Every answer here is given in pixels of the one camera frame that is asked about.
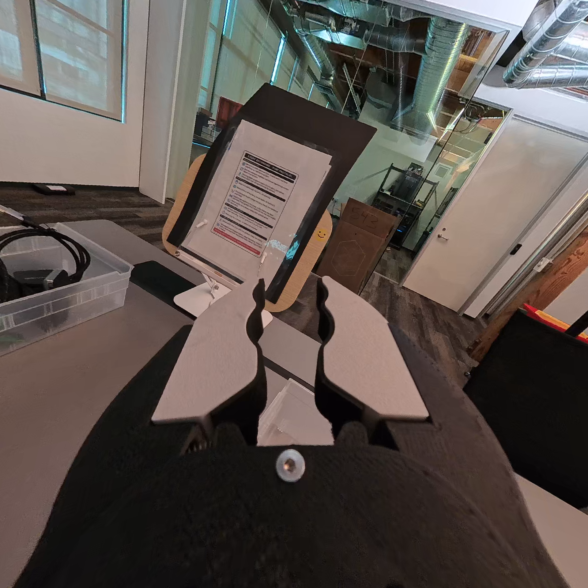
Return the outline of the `tall cardboard box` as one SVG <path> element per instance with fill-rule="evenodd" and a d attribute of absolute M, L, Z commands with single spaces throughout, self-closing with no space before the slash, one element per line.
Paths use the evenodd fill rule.
<path fill-rule="evenodd" d="M 349 198 L 316 274 L 357 295 L 376 267 L 401 218 Z"/>

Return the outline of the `wooden post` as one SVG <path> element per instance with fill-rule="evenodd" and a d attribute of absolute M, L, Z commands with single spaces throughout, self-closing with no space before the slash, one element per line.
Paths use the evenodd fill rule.
<path fill-rule="evenodd" d="M 587 226 L 550 262 L 546 269 L 534 272 L 524 285 L 489 321 L 489 325 L 467 349 L 468 355 L 480 362 L 511 316 L 524 304 L 545 310 L 587 268 Z"/>

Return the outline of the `black office chair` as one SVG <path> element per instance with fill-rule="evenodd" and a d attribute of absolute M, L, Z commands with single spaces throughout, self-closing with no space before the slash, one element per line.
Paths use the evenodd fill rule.
<path fill-rule="evenodd" d="M 513 470 L 587 509 L 587 343 L 513 314 L 463 388 Z"/>

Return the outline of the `white framed window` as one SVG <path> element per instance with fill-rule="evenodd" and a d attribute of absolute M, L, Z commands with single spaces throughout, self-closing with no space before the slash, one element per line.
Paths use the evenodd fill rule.
<path fill-rule="evenodd" d="M 1 89 L 125 121 L 128 1 L 1 1 Z"/>

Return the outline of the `laminated instruction sign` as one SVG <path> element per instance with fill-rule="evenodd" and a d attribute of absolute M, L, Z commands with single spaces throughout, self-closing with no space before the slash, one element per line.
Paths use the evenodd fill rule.
<path fill-rule="evenodd" d="M 227 286 L 276 304 L 376 128 L 263 84 L 215 139 L 166 241 Z"/>

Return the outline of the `metal storage shelf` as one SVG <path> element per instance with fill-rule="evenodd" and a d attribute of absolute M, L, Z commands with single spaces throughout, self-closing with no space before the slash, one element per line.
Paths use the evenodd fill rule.
<path fill-rule="evenodd" d="M 447 162 L 436 163 L 432 168 L 433 179 L 424 172 L 424 165 L 411 162 L 408 167 L 390 163 L 374 173 L 380 178 L 378 190 L 371 200 L 371 206 L 397 217 L 398 224 L 393 231 L 389 246 L 393 249 L 406 249 L 415 257 L 422 246 L 423 237 L 409 245 L 409 235 L 416 235 L 421 216 L 430 201 L 438 204 L 441 180 L 448 179 L 456 165 Z"/>

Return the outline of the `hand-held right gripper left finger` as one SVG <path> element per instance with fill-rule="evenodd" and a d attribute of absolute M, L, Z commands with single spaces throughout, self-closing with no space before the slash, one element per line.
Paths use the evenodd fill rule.
<path fill-rule="evenodd" d="M 212 435 L 234 424 L 258 444 L 268 399 L 263 353 L 265 283 L 254 278 L 217 299 L 195 320 L 151 421 L 198 424 Z"/>

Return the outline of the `corrugated silver duct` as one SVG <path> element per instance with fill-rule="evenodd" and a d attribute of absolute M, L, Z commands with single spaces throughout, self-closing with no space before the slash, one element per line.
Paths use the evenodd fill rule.
<path fill-rule="evenodd" d="M 587 88 L 587 1 L 539 1 L 503 73 L 514 89 Z"/>

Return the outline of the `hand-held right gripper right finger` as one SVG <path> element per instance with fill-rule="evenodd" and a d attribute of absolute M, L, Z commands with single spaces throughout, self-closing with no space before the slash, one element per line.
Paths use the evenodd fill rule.
<path fill-rule="evenodd" d="M 345 427 L 367 442 L 395 445 L 389 422 L 432 424 L 389 322 L 331 277 L 317 284 L 319 312 L 315 405 L 334 443 Z"/>

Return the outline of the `red translucent box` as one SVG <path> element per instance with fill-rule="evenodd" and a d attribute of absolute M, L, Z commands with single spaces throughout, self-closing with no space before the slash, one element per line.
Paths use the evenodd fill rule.
<path fill-rule="evenodd" d="M 241 108 L 242 104 L 239 102 L 221 96 L 218 101 L 215 119 L 217 129 L 224 130 Z"/>

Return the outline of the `clear plastic bin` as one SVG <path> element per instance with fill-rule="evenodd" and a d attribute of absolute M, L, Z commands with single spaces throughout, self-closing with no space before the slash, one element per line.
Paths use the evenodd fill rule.
<path fill-rule="evenodd" d="M 80 282 L 1 304 L 1 355 L 23 348 L 123 306 L 133 265 L 67 224 L 51 225 L 88 251 L 89 267 Z M 72 255 L 54 239 L 32 236 L 6 246 L 7 271 L 64 270 L 74 273 Z"/>
<path fill-rule="evenodd" d="M 258 446 L 329 446 L 331 424 L 319 413 L 314 393 L 296 380 L 284 388 L 261 414 Z"/>

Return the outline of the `white framed door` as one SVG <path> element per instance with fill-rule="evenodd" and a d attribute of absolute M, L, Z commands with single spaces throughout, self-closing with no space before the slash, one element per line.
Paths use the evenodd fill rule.
<path fill-rule="evenodd" d="M 585 136 L 510 115 L 432 230 L 403 287 L 466 311 L 586 156 Z"/>

